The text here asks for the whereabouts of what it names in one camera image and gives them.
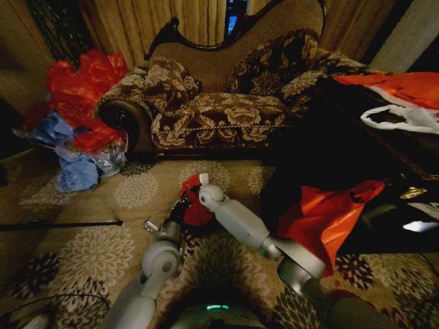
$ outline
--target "red plastic bag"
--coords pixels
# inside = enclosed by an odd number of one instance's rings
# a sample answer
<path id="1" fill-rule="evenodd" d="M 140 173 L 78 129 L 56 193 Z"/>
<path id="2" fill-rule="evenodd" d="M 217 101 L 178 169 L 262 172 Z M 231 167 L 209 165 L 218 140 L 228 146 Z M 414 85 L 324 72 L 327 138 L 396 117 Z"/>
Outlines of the red plastic bag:
<path id="1" fill-rule="evenodd" d="M 212 218 L 213 213 L 209 212 L 198 199 L 198 194 L 191 191 L 191 187 L 201 186 L 198 175 L 192 175 L 181 186 L 179 197 L 186 193 L 187 199 L 191 202 L 190 207 L 186 209 L 185 216 L 183 217 L 183 223 L 191 226 L 204 226 Z"/>
<path id="2" fill-rule="evenodd" d="M 90 50 L 80 57 L 79 73 L 64 60 L 47 69 L 47 89 L 51 93 L 49 107 L 73 128 L 87 127 L 89 132 L 78 134 L 73 145 L 85 152 L 96 152 L 125 135 L 93 117 L 96 102 L 128 71 L 121 53 L 106 56 Z"/>
<path id="3" fill-rule="evenodd" d="M 302 186 L 302 199 L 279 217 L 278 236 L 299 242 L 327 266 L 330 276 L 335 256 L 351 233 L 366 202 L 384 188 L 377 180 L 362 182 L 345 191 L 322 191 Z"/>
<path id="4" fill-rule="evenodd" d="M 439 73 L 343 75 L 334 77 L 341 84 L 376 86 L 387 93 L 424 108 L 439 109 Z"/>

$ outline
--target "sofa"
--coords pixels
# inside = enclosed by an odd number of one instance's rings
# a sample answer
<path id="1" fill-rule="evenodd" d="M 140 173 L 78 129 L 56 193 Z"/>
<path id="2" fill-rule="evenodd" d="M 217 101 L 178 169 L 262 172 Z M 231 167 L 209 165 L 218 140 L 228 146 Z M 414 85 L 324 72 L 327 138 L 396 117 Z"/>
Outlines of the sofa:
<path id="1" fill-rule="evenodd" d="M 300 127 L 319 79 L 373 72 L 318 48 L 324 13 L 318 0 L 275 0 L 216 46 L 192 44 L 174 18 L 95 115 L 127 133 L 131 156 L 266 154 Z"/>

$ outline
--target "floor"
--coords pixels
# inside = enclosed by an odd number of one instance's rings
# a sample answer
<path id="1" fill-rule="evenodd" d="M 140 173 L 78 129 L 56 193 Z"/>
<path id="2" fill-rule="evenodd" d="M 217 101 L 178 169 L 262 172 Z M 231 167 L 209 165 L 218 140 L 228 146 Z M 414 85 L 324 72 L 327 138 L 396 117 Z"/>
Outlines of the floor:
<path id="1" fill-rule="evenodd" d="M 40 312 L 52 328 L 96 328 L 127 282 L 141 269 L 153 238 L 141 224 L 166 218 L 180 184 L 194 173 L 259 213 L 258 194 L 274 168 L 257 160 L 128 163 L 93 191 L 56 191 L 56 158 L 31 150 L 2 162 L 8 185 L 0 188 L 1 223 L 33 219 L 51 223 L 111 222 L 122 226 L 0 232 L 0 328 L 21 328 Z M 279 280 L 276 263 L 238 244 L 213 225 L 186 231 L 182 273 L 157 301 L 150 328 L 166 324 L 170 311 L 197 289 L 228 287 L 269 328 L 324 328 L 308 302 Z M 438 254 L 350 254 L 337 258 L 335 273 L 322 280 L 370 302 L 402 328 L 439 328 Z"/>

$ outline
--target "throw pillow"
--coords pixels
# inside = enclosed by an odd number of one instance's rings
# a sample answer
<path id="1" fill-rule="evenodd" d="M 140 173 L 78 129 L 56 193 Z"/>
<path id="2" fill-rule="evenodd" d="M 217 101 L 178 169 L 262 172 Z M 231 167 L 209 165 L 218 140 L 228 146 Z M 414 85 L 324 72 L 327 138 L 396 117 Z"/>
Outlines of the throw pillow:
<path id="1" fill-rule="evenodd" d="M 317 48 L 318 35 L 312 30 L 295 30 L 277 36 L 238 61 L 228 78 L 226 91 L 275 95 L 285 83 L 308 69 Z"/>

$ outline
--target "sofa leg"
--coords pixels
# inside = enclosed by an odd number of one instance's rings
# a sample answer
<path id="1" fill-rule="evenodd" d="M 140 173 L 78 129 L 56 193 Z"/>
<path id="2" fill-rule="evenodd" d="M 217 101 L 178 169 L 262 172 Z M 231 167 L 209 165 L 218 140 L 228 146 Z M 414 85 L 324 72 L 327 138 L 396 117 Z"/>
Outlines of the sofa leg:
<path id="1" fill-rule="evenodd" d="M 131 153 L 127 154 L 128 161 L 137 161 L 142 165 L 155 165 L 158 158 L 156 152 L 141 152 L 141 153 Z"/>

